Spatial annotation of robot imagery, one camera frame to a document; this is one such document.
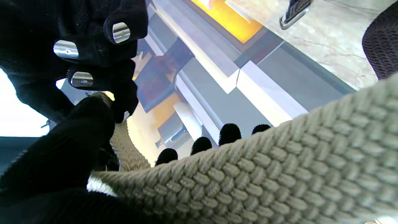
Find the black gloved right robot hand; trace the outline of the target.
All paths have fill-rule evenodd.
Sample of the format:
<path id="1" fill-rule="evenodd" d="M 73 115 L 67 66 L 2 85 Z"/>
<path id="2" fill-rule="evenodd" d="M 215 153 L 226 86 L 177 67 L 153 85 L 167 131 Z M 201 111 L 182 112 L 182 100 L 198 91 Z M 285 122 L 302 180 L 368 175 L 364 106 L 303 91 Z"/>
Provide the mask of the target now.
<path id="1" fill-rule="evenodd" d="M 1 69 L 22 103 L 57 124 L 74 108 L 56 87 L 64 78 L 113 93 L 121 123 L 138 105 L 132 59 L 147 34 L 144 0 L 2 0 Z"/>

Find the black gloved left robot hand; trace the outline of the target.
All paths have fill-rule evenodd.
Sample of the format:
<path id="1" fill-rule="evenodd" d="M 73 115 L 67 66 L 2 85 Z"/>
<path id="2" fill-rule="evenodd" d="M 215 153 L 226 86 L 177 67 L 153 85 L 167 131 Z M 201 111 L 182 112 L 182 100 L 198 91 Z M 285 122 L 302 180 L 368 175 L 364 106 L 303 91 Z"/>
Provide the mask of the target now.
<path id="1" fill-rule="evenodd" d="M 1 177 L 1 223 L 169 224 L 86 189 L 114 128 L 101 99 L 82 100 L 66 122 L 30 146 Z"/>

